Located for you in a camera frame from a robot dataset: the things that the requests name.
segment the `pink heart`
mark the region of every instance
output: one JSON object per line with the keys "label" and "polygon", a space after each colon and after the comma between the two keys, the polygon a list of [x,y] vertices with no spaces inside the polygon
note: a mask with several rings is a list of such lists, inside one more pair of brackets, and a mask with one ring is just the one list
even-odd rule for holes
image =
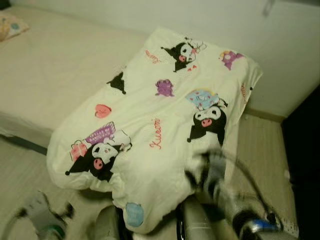
{"label": "pink heart", "polygon": [[111,107],[108,107],[103,104],[97,104],[95,106],[95,116],[99,119],[103,119],[107,117],[111,113],[112,109]]}

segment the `pink nose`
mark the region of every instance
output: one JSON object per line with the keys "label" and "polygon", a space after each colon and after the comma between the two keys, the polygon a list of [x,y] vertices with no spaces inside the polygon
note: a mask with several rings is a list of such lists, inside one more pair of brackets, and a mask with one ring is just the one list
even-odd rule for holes
{"label": "pink nose", "polygon": [[103,167],[102,160],[100,158],[96,158],[93,162],[93,166],[95,169],[100,170]]}
{"label": "pink nose", "polygon": [[180,60],[181,62],[185,62],[185,61],[186,61],[186,57],[183,56],[183,55],[180,55],[180,56],[179,56],[179,60]]}
{"label": "pink nose", "polygon": [[212,124],[212,119],[210,119],[210,118],[203,119],[201,122],[201,125],[204,128],[210,126],[211,124]]}

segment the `pillow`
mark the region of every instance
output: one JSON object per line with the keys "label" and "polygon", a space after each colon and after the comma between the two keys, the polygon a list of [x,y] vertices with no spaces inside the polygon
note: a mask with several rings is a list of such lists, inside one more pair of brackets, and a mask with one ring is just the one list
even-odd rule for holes
{"label": "pillow", "polygon": [[0,42],[12,38],[29,29],[22,19],[0,11]]}

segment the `kuromi character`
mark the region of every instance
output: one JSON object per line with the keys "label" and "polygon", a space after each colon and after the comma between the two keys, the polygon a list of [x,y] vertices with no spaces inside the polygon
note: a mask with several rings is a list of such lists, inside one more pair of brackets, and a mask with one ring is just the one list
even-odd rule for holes
{"label": "kuromi character", "polygon": [[84,156],[74,162],[65,175],[71,173],[88,172],[99,180],[109,182],[113,173],[111,169],[114,165],[117,155],[125,149],[129,151],[132,147],[131,139],[124,131],[116,131],[112,138],[105,138],[102,142],[92,145]]}
{"label": "kuromi character", "polygon": [[110,84],[112,88],[119,89],[123,94],[126,94],[125,91],[125,81],[123,80],[124,72],[120,72],[119,75],[115,76],[111,81],[108,81],[106,84]]}
{"label": "kuromi character", "polygon": [[187,139],[189,143],[191,140],[202,138],[207,132],[210,132],[217,134],[220,145],[223,145],[227,116],[218,103],[208,109],[196,112],[193,116],[193,123],[190,137]]}
{"label": "kuromi character", "polygon": [[196,54],[207,47],[203,42],[195,42],[191,38],[185,38],[185,42],[180,42],[172,48],[161,47],[164,49],[171,57],[175,59],[175,69],[174,72],[184,69],[188,64],[196,60]]}

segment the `white wall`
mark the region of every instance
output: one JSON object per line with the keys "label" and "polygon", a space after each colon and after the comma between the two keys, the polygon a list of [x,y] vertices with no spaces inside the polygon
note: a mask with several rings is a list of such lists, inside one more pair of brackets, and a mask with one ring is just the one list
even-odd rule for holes
{"label": "white wall", "polygon": [[11,1],[146,33],[164,26],[244,53],[264,70],[249,103],[255,110],[288,116],[320,83],[316,5],[276,0],[265,17],[268,0]]}

